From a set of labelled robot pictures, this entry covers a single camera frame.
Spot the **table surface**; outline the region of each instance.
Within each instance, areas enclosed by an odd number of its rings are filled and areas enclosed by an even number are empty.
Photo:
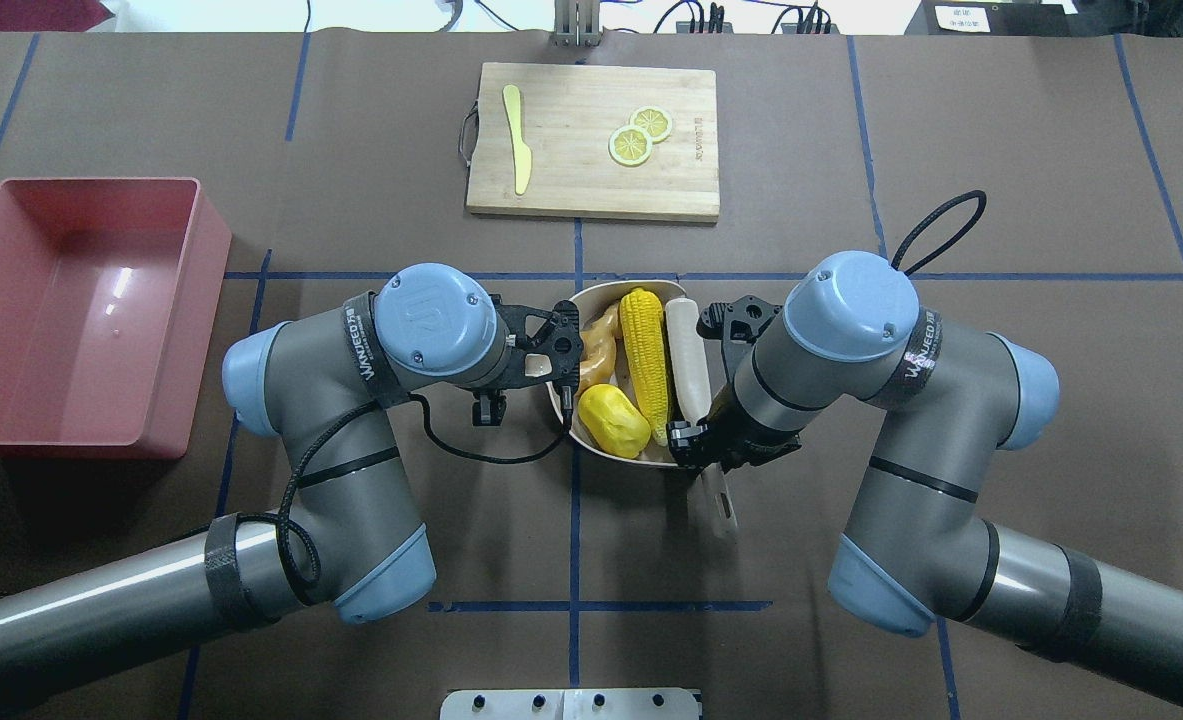
[[[457,134],[483,61],[712,69],[715,227],[472,218]],[[220,361],[259,327],[435,260],[508,301],[678,279],[780,299],[825,255],[887,252],[936,205],[987,218],[916,275],[926,305],[1048,356],[1062,407],[998,454],[990,520],[1183,589],[1183,41],[636,37],[583,53],[508,35],[0,35],[0,181],[194,176],[235,234],[190,449],[177,462],[0,460],[0,591],[265,510],[283,450],[240,429]],[[931,238],[925,238],[929,244]],[[494,455],[556,429],[542,391]],[[962,625],[909,641],[828,597],[879,428],[838,402],[797,454],[729,480],[737,543],[683,480],[563,447],[521,468],[435,450],[393,413],[440,578],[371,625],[330,607],[53,698],[30,716],[435,716],[454,688],[702,689],[706,716],[1183,716]]]

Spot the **metal plate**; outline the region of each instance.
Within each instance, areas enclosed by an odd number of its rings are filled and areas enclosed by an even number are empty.
[[[455,690],[444,699],[440,720],[702,720],[699,696],[681,688]]]

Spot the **black cable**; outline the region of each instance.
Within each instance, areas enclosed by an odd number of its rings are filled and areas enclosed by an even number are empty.
[[[289,482],[284,487],[284,498],[280,499],[280,510],[274,514],[277,530],[276,550],[280,552],[280,564],[284,566],[285,577],[289,578],[289,586],[293,589],[295,596],[298,596],[298,601],[303,605],[312,605],[306,591],[315,588],[316,583],[319,582],[319,552],[316,550],[316,543],[312,541],[311,534],[300,527],[295,530],[297,523],[289,519],[289,511],[293,506],[293,495],[297,495],[298,492],[298,480],[302,478],[304,471],[308,469],[308,465],[311,463],[319,448],[325,446],[325,442],[329,442],[330,437],[338,434],[341,429],[345,428],[355,419],[361,419],[361,416],[376,410],[377,407],[377,401],[371,400],[366,402],[366,404],[355,406],[347,413],[341,414],[338,419],[334,420],[334,424],[330,424],[329,429],[321,433],[319,437],[303,452],[302,458],[293,468],[293,473],[289,474]],[[306,547],[308,565],[311,567],[309,577],[303,577],[302,571],[298,570],[298,564],[295,562],[293,552],[291,552],[289,546],[289,533],[298,536],[303,546]]]
[[[796,12],[796,32],[800,32],[800,30],[799,30],[800,26],[802,26],[802,24],[804,24],[804,9],[801,8],[800,5],[793,5],[793,6],[789,6],[789,8],[783,9],[782,13],[778,13],[778,19],[774,20],[772,30],[769,31],[769,35],[777,35],[778,34],[778,27],[782,27],[782,18],[787,18],[787,13],[791,12],[793,9],[795,9],[795,12]]]
[[[910,268],[906,268],[906,274],[910,275],[911,273],[914,273],[917,270],[923,268],[923,266],[929,265],[931,261],[937,259],[938,255],[943,254],[943,252],[951,249],[951,246],[955,245],[961,238],[965,236],[969,231],[974,229],[974,226],[978,223],[981,218],[983,218],[983,210],[987,210],[987,193],[981,190],[970,190],[943,202],[943,205],[938,205],[937,210],[929,213],[927,218],[920,220],[920,223],[907,233],[906,240],[903,240],[901,245],[898,246],[898,251],[894,252],[893,259],[888,260],[888,265],[893,265],[893,270],[898,270],[898,265],[901,265],[901,257],[906,255],[907,249],[911,249],[911,244],[914,242],[916,238],[920,236],[920,233],[933,223],[935,220],[942,218],[943,214],[946,214],[948,210],[955,208],[956,205],[961,205],[961,202],[967,202],[969,200],[978,201],[978,206],[974,209],[974,215],[969,218],[969,222],[963,225],[963,227],[951,236],[951,240],[943,242],[938,246],[938,249],[930,252],[930,254],[925,255],[919,262],[911,265]]]
[[[484,8],[486,13],[489,13],[490,15],[492,15],[492,18],[494,20],[498,20],[498,22],[504,24],[504,26],[508,26],[509,28],[512,28],[512,30],[518,30],[518,27],[515,27],[512,24],[508,22],[508,20],[503,19],[503,17],[500,17],[498,13],[494,13],[494,9],[490,8],[489,5],[485,5],[485,0],[476,0],[476,5],[480,5],[481,8]]]
[[[463,4],[465,4],[466,0],[450,0],[450,2],[453,4],[453,17],[450,18],[448,22],[444,24],[444,27],[437,30],[437,32],[450,32],[450,30],[458,24],[458,19],[463,18]]]
[[[667,21],[667,17],[679,9],[679,6],[687,6],[689,8],[689,32],[692,33],[694,30],[694,24],[700,26],[700,24],[706,21],[706,11],[702,8],[702,4],[697,0],[679,0],[667,8],[667,12],[662,13],[662,17],[658,18],[658,24],[654,26],[654,33],[658,33],[662,28],[662,24]],[[693,13],[693,6],[697,6],[697,14]]]
[[[564,437],[568,437],[569,430],[573,429],[573,408],[569,407],[569,409],[563,410],[564,423],[560,426],[558,436],[555,436],[551,445],[542,448],[542,450],[537,450],[535,454],[525,455],[523,458],[494,458],[491,455],[480,455],[477,454],[477,452],[458,450],[457,447],[444,442],[442,439],[437,436],[435,430],[431,429],[431,402],[425,396],[416,395],[416,393],[409,393],[409,398],[422,407],[422,429],[426,430],[427,437],[431,437],[431,442],[434,442],[435,447],[439,447],[440,450],[447,452],[450,455],[458,455],[459,458],[467,460],[491,462],[493,465],[522,465],[524,462],[541,460],[542,458],[549,455],[551,450],[555,450],[556,447],[560,447],[560,443],[564,442]]]
[[[812,31],[814,31],[814,35],[822,35],[823,34],[823,17],[827,18],[827,20],[825,20],[825,21],[827,22],[827,26],[829,27],[830,26],[830,13],[828,13],[827,9],[825,9],[823,6],[821,6],[819,4],[814,4],[814,8],[817,9],[817,18],[814,20],[814,26],[812,26]]]

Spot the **white radish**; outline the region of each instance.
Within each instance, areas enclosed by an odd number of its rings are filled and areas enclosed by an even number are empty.
[[[667,348],[679,414],[690,423],[705,419],[711,409],[711,381],[706,375],[706,351],[697,333],[697,301],[677,297],[667,301]]]
[[[697,423],[705,419],[711,409],[706,350],[702,344],[704,340],[697,333],[697,301],[687,297],[677,297],[668,301],[664,313],[667,314],[667,348],[679,413],[690,423]],[[738,530],[738,517],[733,512],[733,501],[729,497],[724,471],[720,471],[718,463],[702,471],[700,486],[707,510],[713,515],[711,528],[715,531],[715,537],[732,539]]]

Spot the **white paper sign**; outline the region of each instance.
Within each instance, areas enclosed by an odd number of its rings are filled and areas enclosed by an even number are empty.
[[[990,32],[990,26],[987,24],[987,9],[951,8],[948,5],[935,5],[933,11],[938,14],[938,27],[943,30]]]

